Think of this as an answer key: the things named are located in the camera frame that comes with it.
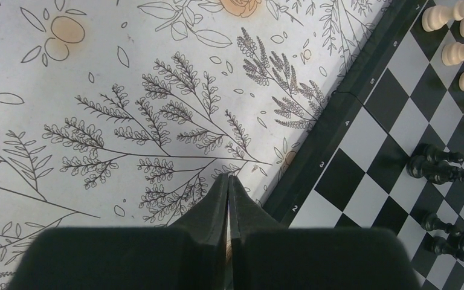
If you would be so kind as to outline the black white chess board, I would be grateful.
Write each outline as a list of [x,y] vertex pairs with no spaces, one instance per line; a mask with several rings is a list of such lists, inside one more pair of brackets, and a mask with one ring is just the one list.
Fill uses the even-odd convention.
[[464,231],[464,182],[436,185],[406,171],[421,144],[464,154],[464,62],[441,58],[464,37],[456,21],[423,30],[422,14],[435,5],[388,7],[263,207],[291,227],[389,228],[422,289],[464,289],[464,262],[427,250],[443,231],[421,227],[435,213]]

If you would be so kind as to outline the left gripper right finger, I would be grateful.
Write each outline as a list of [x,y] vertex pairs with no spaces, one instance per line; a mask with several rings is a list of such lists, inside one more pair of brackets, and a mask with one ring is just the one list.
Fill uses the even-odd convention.
[[228,180],[234,289],[419,289],[383,228],[286,228]]

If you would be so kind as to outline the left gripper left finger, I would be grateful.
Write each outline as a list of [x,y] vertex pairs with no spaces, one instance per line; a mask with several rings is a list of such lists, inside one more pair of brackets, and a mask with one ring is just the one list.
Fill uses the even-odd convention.
[[168,227],[62,227],[26,250],[10,289],[224,289],[228,175]]

